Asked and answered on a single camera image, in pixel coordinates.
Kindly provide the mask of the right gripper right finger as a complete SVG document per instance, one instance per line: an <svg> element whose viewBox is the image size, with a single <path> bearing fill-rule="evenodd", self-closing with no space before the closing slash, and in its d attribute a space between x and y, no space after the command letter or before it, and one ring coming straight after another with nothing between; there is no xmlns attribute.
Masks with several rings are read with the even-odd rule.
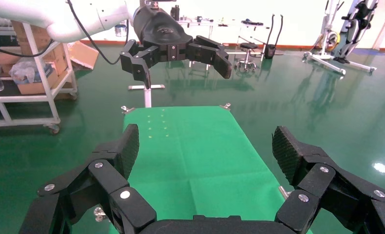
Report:
<svg viewBox="0 0 385 234"><path fill-rule="evenodd" d="M276 222L305 234L323 209L354 234L385 234L385 189L342 169L322 148L300 142L285 126L272 134L272 153L293 187Z"/></svg>

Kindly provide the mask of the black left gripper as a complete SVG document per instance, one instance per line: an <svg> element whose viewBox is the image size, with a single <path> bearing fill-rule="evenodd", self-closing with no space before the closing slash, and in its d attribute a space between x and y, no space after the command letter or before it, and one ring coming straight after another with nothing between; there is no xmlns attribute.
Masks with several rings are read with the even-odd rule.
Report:
<svg viewBox="0 0 385 234"><path fill-rule="evenodd" d="M129 40L120 53L121 68L135 81L151 88L150 68L158 61L189 59L211 65L224 79L231 77L232 65L224 45L203 36L187 35L183 27L162 9L140 7L133 21L142 45Z"/></svg>

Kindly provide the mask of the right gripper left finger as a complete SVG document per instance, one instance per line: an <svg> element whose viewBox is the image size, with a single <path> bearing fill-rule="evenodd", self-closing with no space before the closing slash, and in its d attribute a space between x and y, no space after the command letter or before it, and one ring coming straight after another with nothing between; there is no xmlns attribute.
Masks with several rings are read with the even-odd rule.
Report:
<svg viewBox="0 0 385 234"><path fill-rule="evenodd" d="M98 145L82 164L38 188L21 234L69 234L99 205L120 234L138 234L156 211L128 181L139 151L139 129L129 124L118 140Z"/></svg>

